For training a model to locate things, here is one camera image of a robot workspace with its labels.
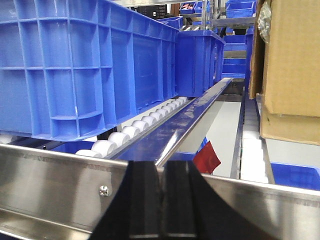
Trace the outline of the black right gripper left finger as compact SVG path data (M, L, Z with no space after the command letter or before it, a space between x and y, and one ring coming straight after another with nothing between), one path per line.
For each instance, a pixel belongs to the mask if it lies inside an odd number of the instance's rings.
M152 161L129 161L109 207L91 240L159 240L161 238L159 176Z

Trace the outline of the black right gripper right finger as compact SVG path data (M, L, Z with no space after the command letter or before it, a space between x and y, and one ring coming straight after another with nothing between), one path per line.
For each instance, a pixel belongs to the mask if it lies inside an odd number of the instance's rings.
M165 240L269 239L212 189L192 161L167 162L163 191Z

